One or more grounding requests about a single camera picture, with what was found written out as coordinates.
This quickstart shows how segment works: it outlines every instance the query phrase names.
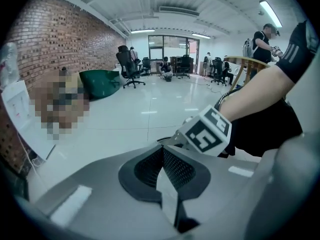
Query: plastic bag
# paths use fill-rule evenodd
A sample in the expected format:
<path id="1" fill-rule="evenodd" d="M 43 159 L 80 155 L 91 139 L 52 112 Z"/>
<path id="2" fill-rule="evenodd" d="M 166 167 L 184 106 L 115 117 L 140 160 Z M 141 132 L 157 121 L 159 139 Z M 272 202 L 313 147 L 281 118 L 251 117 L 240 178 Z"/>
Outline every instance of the plastic bag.
<path id="1" fill-rule="evenodd" d="M 8 42 L 1 48 L 0 90 L 19 80 L 17 58 L 18 50 L 14 42 Z"/>

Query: pixelated area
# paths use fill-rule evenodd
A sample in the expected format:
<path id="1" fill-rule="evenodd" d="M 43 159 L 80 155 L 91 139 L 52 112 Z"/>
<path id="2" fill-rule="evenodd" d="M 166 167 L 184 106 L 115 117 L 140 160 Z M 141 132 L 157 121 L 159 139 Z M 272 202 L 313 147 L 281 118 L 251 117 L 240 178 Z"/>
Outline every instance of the pixelated area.
<path id="1" fill-rule="evenodd" d="M 46 74 L 32 89 L 30 107 L 48 138 L 59 141 L 89 115 L 89 96 L 78 74 L 57 70 Z"/>

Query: backpack strap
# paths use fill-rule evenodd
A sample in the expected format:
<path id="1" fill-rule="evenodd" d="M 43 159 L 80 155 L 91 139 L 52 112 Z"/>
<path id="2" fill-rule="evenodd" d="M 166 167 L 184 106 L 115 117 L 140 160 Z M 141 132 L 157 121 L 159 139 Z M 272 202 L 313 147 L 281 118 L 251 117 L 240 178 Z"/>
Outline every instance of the backpack strap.
<path id="1" fill-rule="evenodd" d="M 261 32 L 261 34 L 263 35 L 263 38 L 262 38 L 262 41 L 263 41 L 263 40 L 265 40 L 265 34 L 264 34 L 262 31 L 260 31 L 260 32 Z M 258 48 L 259 48 L 259 46 L 257 45 L 257 46 L 254 48 L 253 53 L 255 53 L 255 51 L 256 51 Z"/>

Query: round wooden table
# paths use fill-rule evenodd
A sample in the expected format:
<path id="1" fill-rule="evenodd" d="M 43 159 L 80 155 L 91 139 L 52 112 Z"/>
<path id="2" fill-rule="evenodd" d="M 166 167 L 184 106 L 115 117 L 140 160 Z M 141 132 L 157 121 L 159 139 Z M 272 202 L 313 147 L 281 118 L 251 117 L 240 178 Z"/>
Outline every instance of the round wooden table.
<path id="1" fill-rule="evenodd" d="M 238 80 L 239 77 L 242 73 L 242 71 L 244 70 L 244 67 L 246 67 L 246 75 L 245 75 L 245 80 L 244 80 L 244 86 L 249 82 L 250 80 L 250 73 L 251 73 L 251 69 L 256 69 L 257 72 L 259 72 L 260 70 L 269 68 L 270 65 L 259 61 L 257 59 L 254 58 L 248 58 L 248 57 L 242 57 L 242 56 L 226 56 L 223 59 L 225 62 L 229 62 L 229 63 L 233 63 L 233 64 L 237 64 L 240 65 L 240 70 L 238 72 L 238 75 L 236 76 L 235 80 L 233 81 L 233 84 L 230 88 L 230 91 L 232 91 Z"/>

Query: brick wall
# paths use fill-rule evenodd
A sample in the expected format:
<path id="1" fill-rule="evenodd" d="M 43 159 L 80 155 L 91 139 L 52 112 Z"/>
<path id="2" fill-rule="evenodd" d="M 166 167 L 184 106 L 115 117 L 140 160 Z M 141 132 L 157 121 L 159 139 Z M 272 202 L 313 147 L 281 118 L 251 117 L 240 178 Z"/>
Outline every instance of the brick wall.
<path id="1" fill-rule="evenodd" d="M 112 70 L 118 62 L 117 47 L 126 42 L 113 29 L 65 0 L 30 0 L 7 35 L 18 49 L 20 78 L 28 91 L 43 74 L 66 67 L 81 72 Z M 25 155 L 16 130 L 0 100 L 0 154 L 17 172 L 24 169 Z"/>

